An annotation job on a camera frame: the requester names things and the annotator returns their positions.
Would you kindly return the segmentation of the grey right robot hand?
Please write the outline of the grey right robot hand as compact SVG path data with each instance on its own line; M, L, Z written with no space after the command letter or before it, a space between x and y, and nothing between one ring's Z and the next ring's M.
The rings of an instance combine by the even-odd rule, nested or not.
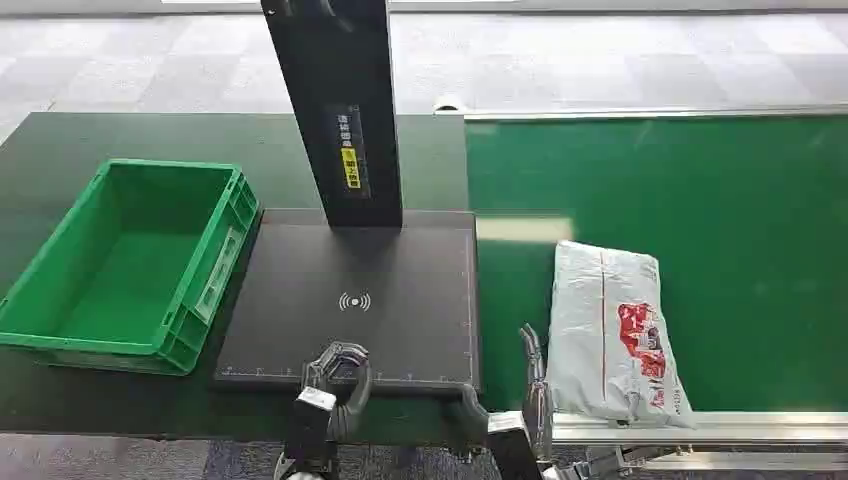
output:
M527 433L526 442L537 464L551 464L553 406L541 342L529 323L519 328L519 335L526 360L526 392L521 408ZM469 440L482 441L484 434L489 436L489 421L494 413L483 408L476 390L470 384L460 386L460 404L454 411L463 434Z

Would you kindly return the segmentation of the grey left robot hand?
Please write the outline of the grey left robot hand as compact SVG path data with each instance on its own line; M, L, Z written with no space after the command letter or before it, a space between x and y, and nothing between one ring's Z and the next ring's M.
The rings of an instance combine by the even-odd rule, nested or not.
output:
M355 367L356 385L347 401L339 404L328 388L328 381L343 365ZM336 341L304 365L298 399L327 417L326 439L341 442L358 428L360 416L370 398L372 379L369 352L359 344Z

